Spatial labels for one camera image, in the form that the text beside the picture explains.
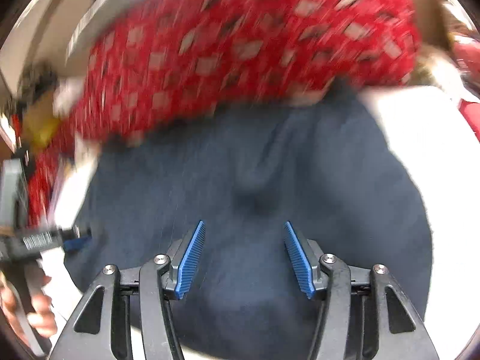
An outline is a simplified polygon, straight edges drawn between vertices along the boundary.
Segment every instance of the silver bolt head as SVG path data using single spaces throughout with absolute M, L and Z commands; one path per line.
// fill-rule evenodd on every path
M 155 264 L 158 264 L 159 266 L 161 266 L 162 264 L 165 264 L 168 260 L 169 260 L 169 257 L 165 256 L 165 254 L 158 254 L 153 258 L 153 262 Z
M 322 260 L 327 264 L 333 264 L 337 261 L 337 257 L 334 254 L 326 253 L 322 256 Z
M 376 273 L 379 275 L 383 275 L 388 272 L 388 268 L 382 264 L 376 264 L 373 266 L 373 269 L 375 270 Z
M 106 265 L 105 268 L 103 268 L 103 273 L 105 275 L 111 275 L 112 273 L 115 272 L 116 267 L 112 264 Z

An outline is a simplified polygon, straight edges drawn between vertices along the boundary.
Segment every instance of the finger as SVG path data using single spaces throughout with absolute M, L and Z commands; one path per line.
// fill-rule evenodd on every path
M 46 314 L 33 314 L 30 313 L 27 315 L 28 323 L 32 325 L 35 329 L 53 329 L 56 327 L 55 315 L 53 312 Z
M 52 304 L 52 298 L 44 295 L 38 294 L 33 295 L 32 297 L 32 306 L 36 312 L 45 313 L 50 311 L 50 305 Z
M 20 335 L 20 333 L 22 334 L 23 329 L 20 326 L 20 321 L 18 320 L 17 316 L 8 309 L 4 309 L 3 314 L 5 315 L 5 318 L 7 319 L 8 323 L 10 324 L 16 335 Z
M 42 337 L 45 337 L 45 338 L 50 338 L 52 337 L 54 334 L 57 333 L 57 325 L 51 327 L 51 328 L 37 328 L 37 332 L 38 334 L 40 334 Z
M 17 307 L 17 299 L 15 298 L 14 293 L 8 287 L 3 287 L 1 289 L 1 300 L 2 306 L 5 306 L 8 310 L 15 310 Z
M 52 281 L 52 278 L 50 276 L 44 276 L 43 285 L 46 286 L 51 281 Z

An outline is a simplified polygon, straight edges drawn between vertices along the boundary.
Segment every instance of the black gripper frame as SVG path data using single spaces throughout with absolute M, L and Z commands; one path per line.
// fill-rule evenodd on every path
M 381 265 L 378 269 L 379 266 L 376 265 L 370 271 L 369 286 L 366 283 L 358 286 L 354 279 L 356 273 L 361 273 L 361 281 L 364 282 L 362 271 L 366 270 L 350 267 L 338 257 L 333 263 L 320 258 L 319 263 L 322 272 L 328 275 L 328 284 L 320 296 L 323 302 L 309 360 L 344 360 L 352 329 L 351 302 L 359 304 L 360 313 L 356 318 L 356 327 L 360 328 L 357 353 L 352 358 L 438 360 L 422 319 L 386 267 Z M 390 302 L 392 297 L 397 298 L 397 301 Z M 397 305 L 397 312 L 403 308 L 400 311 L 408 320 L 406 331 L 392 326 L 391 319 L 395 313 L 393 305 Z
M 130 296 L 139 295 L 145 359 L 183 360 L 170 300 L 162 288 L 161 276 L 170 267 L 170 258 L 164 257 L 163 264 L 151 259 L 123 271 L 105 267 L 69 318 L 50 359 L 133 360 Z

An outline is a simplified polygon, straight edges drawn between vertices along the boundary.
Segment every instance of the red cloth with white squares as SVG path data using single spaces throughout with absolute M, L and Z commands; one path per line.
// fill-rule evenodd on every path
M 37 226 L 47 214 L 50 198 L 57 177 L 61 155 L 74 156 L 75 131 L 69 120 L 64 121 L 50 145 L 40 154 L 35 155 L 35 173 L 28 180 L 28 223 Z
M 222 102 L 315 97 L 339 75 L 401 85 L 419 42 L 411 0 L 144 0 L 94 45 L 55 142 L 75 130 L 134 139 Z

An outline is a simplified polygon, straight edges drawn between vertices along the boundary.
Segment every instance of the navy blue fabric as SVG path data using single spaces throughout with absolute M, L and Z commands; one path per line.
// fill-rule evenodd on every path
M 205 221 L 182 344 L 224 359 L 306 359 L 317 306 L 283 243 L 289 220 L 347 264 L 388 266 L 421 315 L 431 234 L 421 197 L 350 89 L 313 107 L 230 109 L 141 147 L 106 149 L 78 223 L 100 232 L 66 267 L 85 291 L 103 266 L 140 266 Z

